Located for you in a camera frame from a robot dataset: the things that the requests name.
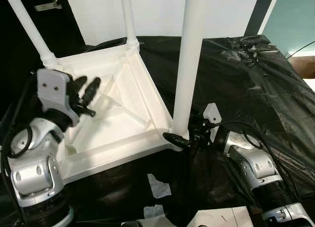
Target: black plastic sheet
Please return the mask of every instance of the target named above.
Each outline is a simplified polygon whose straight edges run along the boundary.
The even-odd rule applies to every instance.
[[[140,41],[142,59],[172,112],[180,38]],[[192,113],[211,102],[224,121],[261,129],[301,197],[314,196],[315,94],[265,36],[203,40]]]
[[[172,114],[181,39],[138,39],[140,55]],[[262,35],[205,39],[191,113],[202,113],[212,102],[224,121],[240,120],[261,129],[302,199],[315,197],[315,94],[276,46]],[[211,147],[200,149],[190,165],[187,157],[186,151],[162,151],[66,185],[78,226],[92,226],[92,220],[141,219],[143,208],[155,204],[163,204],[167,217],[185,226],[198,209],[251,204],[222,154]],[[172,196],[155,199],[148,173],[169,183]],[[0,196],[1,210],[7,203],[8,198]]]

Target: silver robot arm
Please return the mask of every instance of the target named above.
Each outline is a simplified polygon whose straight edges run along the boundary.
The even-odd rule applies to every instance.
[[[273,156],[260,149],[255,138],[233,131],[221,133],[219,129],[221,125],[233,123],[246,125],[253,130],[250,125],[241,121],[221,122],[215,103],[208,104],[203,117],[202,122],[190,131],[190,140],[167,132],[163,137],[176,146],[188,149],[189,162],[193,162],[199,148],[209,149],[209,143],[224,150],[223,154],[236,163],[247,188],[261,207],[262,217],[268,226],[315,227],[302,204],[284,182]]]
[[[254,138],[249,139],[259,146]],[[302,204],[286,189],[269,154],[251,145],[243,134],[230,131],[224,155],[238,165],[269,226],[315,227]]]
[[[26,226],[65,227],[73,219],[56,154],[66,129],[76,126],[81,114],[95,115],[87,105],[96,94],[100,78],[95,78],[79,98],[86,81],[85,76],[73,81],[63,72],[37,71],[37,95],[44,113],[13,137],[8,155],[12,191]]]

